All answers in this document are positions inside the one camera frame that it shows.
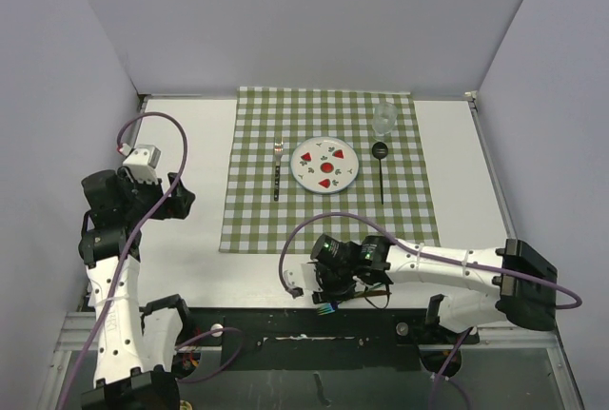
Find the black spoon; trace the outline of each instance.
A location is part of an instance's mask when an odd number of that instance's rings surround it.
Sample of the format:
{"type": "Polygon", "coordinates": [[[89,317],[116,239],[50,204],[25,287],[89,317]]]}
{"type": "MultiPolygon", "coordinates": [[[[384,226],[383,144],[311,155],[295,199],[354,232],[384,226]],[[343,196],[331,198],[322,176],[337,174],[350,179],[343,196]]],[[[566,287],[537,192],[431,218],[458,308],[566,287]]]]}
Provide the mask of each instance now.
{"type": "Polygon", "coordinates": [[[374,146],[372,146],[372,156],[374,156],[377,160],[379,160],[379,180],[381,181],[381,204],[384,204],[383,197],[383,164],[381,160],[386,158],[389,154],[389,148],[385,142],[377,142],[374,146]]]}

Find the white table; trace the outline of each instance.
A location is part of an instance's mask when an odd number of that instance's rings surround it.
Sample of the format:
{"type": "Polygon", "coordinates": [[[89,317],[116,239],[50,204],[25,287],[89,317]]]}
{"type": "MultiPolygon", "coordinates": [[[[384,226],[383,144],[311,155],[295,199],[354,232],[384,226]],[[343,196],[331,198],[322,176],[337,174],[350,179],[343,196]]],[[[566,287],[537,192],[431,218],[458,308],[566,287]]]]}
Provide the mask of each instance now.
{"type": "MultiPolygon", "coordinates": [[[[183,181],[197,199],[186,220],[145,225],[140,305],[179,293],[193,307],[313,306],[307,296],[292,300],[284,292],[277,277],[278,255],[218,251],[236,105],[236,99],[147,100],[146,111],[168,113],[184,126],[189,156],[183,181]]],[[[415,109],[442,246],[503,246],[506,229],[469,105],[416,101],[415,109]]],[[[137,142],[161,149],[158,174],[167,188],[167,172],[177,170],[182,154],[177,130],[166,120],[146,118],[137,142]]],[[[304,262],[307,256],[287,260],[304,262]]],[[[389,306],[426,307],[430,296],[456,291],[462,290],[418,283],[394,286],[389,306]]],[[[369,307],[365,301],[349,306],[369,307]]]]}

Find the white plate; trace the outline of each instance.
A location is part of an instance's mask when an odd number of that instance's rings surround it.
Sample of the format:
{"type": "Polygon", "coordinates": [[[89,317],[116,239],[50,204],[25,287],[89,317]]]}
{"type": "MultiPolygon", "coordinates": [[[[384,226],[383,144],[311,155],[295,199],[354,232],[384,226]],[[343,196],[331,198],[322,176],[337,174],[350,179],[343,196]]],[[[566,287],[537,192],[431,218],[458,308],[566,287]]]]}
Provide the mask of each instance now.
{"type": "Polygon", "coordinates": [[[360,170],[358,155],[334,137],[314,137],[296,147],[289,162],[296,182],[319,194],[347,188],[360,170]]]}

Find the green and white checkered cloth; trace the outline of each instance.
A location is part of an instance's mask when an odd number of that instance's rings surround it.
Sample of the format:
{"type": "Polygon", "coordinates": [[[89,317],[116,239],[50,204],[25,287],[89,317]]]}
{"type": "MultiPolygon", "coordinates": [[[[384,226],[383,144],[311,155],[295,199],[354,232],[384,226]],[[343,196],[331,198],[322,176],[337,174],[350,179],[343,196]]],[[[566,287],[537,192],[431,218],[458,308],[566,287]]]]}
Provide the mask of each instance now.
{"type": "MultiPolygon", "coordinates": [[[[279,253],[289,233],[322,212],[364,215],[402,239],[438,245],[438,229],[427,182],[417,117],[408,93],[364,93],[316,89],[240,88],[230,154],[220,251],[279,253]],[[398,124],[383,139],[384,205],[380,201],[379,162],[370,149],[374,105],[393,103],[398,124]],[[273,201],[275,136],[284,138],[279,201],[273,201]],[[301,142],[330,136],[353,146],[360,173],[347,189],[314,194],[292,177],[289,159],[301,142]]],[[[340,241],[360,241],[368,226],[347,218],[322,219],[303,229],[290,253],[308,253],[321,233],[340,241]]]]}

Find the plate rim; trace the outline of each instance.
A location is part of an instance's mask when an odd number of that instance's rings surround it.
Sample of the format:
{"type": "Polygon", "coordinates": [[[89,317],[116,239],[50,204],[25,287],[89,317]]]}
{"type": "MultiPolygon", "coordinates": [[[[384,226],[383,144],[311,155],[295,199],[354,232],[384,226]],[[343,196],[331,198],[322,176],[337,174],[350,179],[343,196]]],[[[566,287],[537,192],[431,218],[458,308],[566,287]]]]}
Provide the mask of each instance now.
{"type": "Polygon", "coordinates": [[[302,142],[300,142],[299,144],[296,145],[296,147],[294,148],[294,150],[292,151],[292,154],[290,155],[289,158],[289,171],[290,174],[292,175],[292,178],[296,181],[296,183],[298,185],[300,185],[303,189],[305,189],[306,191],[310,191],[311,193],[314,194],[325,194],[325,195],[331,195],[331,194],[336,194],[336,193],[340,193],[341,191],[349,188],[351,185],[353,185],[353,182],[355,182],[355,179],[358,177],[358,174],[360,173],[360,157],[358,156],[358,152],[355,151],[355,148],[353,148],[353,146],[351,146],[350,144],[348,144],[347,142],[345,142],[343,139],[339,138],[339,137],[332,137],[332,136],[315,136],[315,137],[309,137],[308,139],[304,139],[302,142]],[[305,144],[308,141],[312,141],[313,139],[333,139],[335,141],[341,142],[343,143],[345,146],[348,146],[349,148],[351,148],[351,150],[353,151],[353,153],[355,154],[355,161],[357,161],[358,166],[357,166],[357,170],[355,171],[355,175],[353,176],[353,180],[347,185],[344,186],[341,189],[337,189],[336,191],[331,191],[331,192],[327,192],[327,191],[315,191],[314,189],[311,189],[307,186],[304,186],[300,180],[298,180],[298,178],[296,177],[296,174],[294,174],[294,169],[292,167],[292,160],[294,159],[294,153],[296,153],[296,150],[298,150],[300,148],[300,146],[302,146],[303,144],[305,144]]]}

